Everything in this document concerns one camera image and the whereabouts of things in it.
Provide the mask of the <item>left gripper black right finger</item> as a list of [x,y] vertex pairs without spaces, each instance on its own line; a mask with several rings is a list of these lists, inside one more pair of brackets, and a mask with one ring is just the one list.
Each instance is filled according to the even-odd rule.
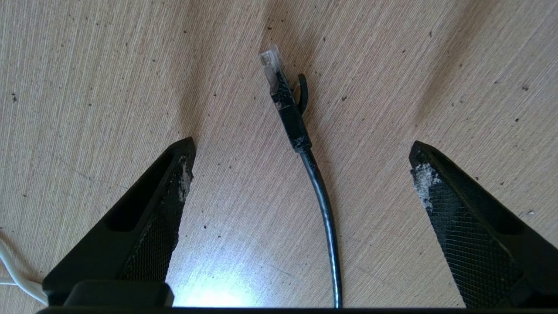
[[413,186],[467,308],[556,308],[558,251],[438,149],[415,141]]

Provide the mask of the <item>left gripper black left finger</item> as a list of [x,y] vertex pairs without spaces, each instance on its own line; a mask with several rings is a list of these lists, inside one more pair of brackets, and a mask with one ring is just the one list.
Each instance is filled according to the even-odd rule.
[[164,283],[179,241],[193,180],[196,147],[171,144],[42,282],[50,306],[61,306],[86,280]]

